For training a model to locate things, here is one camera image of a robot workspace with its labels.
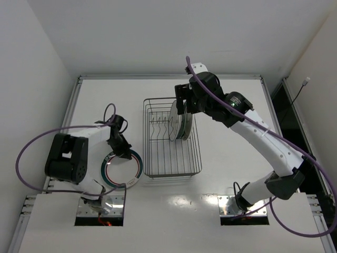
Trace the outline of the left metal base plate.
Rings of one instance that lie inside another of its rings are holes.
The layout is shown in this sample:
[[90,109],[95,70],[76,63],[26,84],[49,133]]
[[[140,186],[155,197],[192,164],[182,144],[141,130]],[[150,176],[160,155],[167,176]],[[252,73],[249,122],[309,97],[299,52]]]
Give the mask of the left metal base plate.
[[93,218],[102,217],[122,217],[124,209],[123,196],[106,195],[98,200],[87,200],[80,198],[77,207],[77,217]]

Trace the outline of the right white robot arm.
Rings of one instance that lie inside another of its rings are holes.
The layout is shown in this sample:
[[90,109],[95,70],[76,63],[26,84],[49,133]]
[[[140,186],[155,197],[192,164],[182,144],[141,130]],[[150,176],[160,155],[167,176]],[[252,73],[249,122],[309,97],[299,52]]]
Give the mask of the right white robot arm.
[[260,200],[270,197],[290,199],[305,179],[301,171],[304,156],[274,137],[252,103],[241,93],[224,93],[219,78],[213,73],[202,72],[197,77],[205,89],[193,77],[188,84],[175,86],[177,113],[203,112],[223,123],[252,145],[273,168],[273,172],[264,178],[246,183],[235,194],[234,207],[247,212]]

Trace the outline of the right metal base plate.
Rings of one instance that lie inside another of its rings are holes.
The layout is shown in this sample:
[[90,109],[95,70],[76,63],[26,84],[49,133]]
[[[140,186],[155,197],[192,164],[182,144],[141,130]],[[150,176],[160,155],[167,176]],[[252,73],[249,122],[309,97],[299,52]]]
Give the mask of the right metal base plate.
[[265,201],[260,200],[256,202],[253,206],[248,207],[247,211],[242,211],[239,209],[234,201],[233,195],[218,195],[218,204],[220,217],[232,218],[232,217],[266,217],[267,210],[265,206]]

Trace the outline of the small blue patterned plate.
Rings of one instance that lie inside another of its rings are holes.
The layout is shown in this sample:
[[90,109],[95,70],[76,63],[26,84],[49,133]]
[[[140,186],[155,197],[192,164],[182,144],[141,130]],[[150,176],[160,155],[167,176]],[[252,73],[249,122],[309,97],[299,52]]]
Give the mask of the small blue patterned plate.
[[184,134],[184,125],[185,125],[185,114],[188,113],[187,112],[187,105],[184,104],[184,114],[182,115],[182,122],[181,122],[181,127],[179,129],[178,135],[177,135],[177,139],[182,139],[182,136]]

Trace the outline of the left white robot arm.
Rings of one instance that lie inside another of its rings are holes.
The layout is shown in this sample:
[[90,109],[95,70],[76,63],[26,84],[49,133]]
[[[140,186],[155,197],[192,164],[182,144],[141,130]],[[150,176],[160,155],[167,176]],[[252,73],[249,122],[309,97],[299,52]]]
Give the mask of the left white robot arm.
[[73,134],[56,134],[45,164],[45,174],[71,184],[80,192],[86,205],[101,213],[106,207],[105,198],[101,195],[106,189],[87,172],[88,150],[101,142],[107,142],[115,156],[130,160],[131,145],[124,138],[122,130],[125,121],[122,116],[116,115],[107,123],[98,121],[93,128]]

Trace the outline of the metal base plate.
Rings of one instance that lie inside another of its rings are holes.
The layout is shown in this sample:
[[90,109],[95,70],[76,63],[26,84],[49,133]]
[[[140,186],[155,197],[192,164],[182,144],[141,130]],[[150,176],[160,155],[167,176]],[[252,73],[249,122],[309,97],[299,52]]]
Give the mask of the metal base plate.
[[87,200],[80,198],[77,207],[77,217],[93,218],[102,217],[122,217],[124,209],[123,196],[106,195],[98,200]]
[[267,210],[265,206],[265,201],[260,200],[256,202],[253,206],[248,207],[247,211],[242,211],[239,209],[234,201],[233,195],[218,195],[218,204],[220,217],[232,218],[232,217],[266,217]]

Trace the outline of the green red rim plate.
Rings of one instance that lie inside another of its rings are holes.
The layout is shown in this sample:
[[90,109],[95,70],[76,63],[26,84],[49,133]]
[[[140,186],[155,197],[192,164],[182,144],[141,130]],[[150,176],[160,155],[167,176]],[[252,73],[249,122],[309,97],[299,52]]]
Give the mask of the green red rim plate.
[[109,162],[101,164],[101,177],[110,187],[130,188],[134,186],[143,173],[143,161],[139,154],[131,150],[132,159],[123,159],[115,155]]
[[193,114],[186,113],[185,114],[185,125],[184,125],[184,134],[182,136],[182,140],[187,140],[190,136],[193,126]]

